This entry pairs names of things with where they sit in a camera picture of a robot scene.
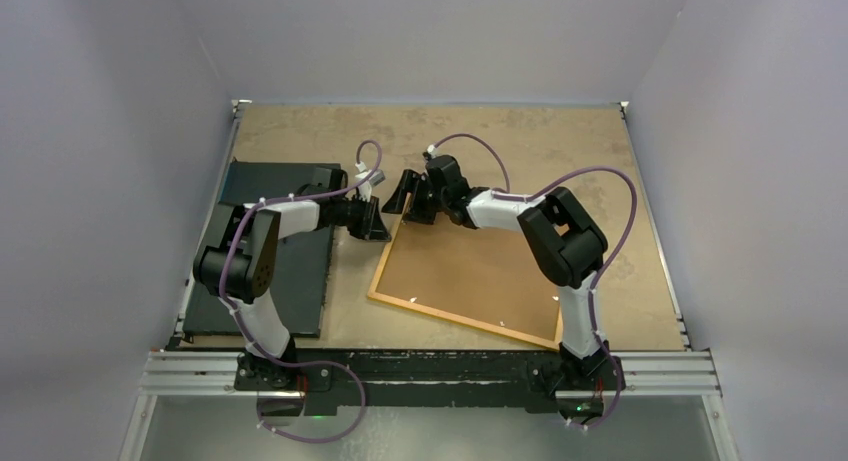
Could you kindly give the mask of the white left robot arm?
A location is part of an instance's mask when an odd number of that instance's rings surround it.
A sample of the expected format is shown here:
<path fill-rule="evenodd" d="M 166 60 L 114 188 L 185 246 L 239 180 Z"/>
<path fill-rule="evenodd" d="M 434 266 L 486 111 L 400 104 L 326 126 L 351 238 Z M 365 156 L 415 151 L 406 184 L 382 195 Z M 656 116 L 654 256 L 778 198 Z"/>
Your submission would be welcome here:
<path fill-rule="evenodd" d="M 271 294 L 279 242 L 336 226 L 364 241 L 391 238 L 372 193 L 385 176 L 362 162 L 356 168 L 353 183 L 340 168 L 318 168 L 310 182 L 284 197 L 218 203 L 195 256 L 195 282 L 227 308 L 246 342 L 246 376 L 258 377 L 272 389 L 292 386 L 304 366 Z"/>

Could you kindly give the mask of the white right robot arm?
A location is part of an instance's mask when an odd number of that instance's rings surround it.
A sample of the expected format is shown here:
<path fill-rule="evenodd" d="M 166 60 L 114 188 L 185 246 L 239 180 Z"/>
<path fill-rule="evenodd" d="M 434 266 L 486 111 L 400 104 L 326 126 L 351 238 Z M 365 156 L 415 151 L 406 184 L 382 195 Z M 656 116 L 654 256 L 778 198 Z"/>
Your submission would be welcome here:
<path fill-rule="evenodd" d="M 599 377 L 609 360 L 609 346 L 595 301 L 608 241 L 569 189 L 520 196 L 473 187 L 454 157 L 430 156 L 424 171 L 403 171 L 382 210 L 419 224 L 431 224 L 442 213 L 465 228 L 521 233 L 538 268 L 558 290 L 564 380 L 584 388 Z"/>

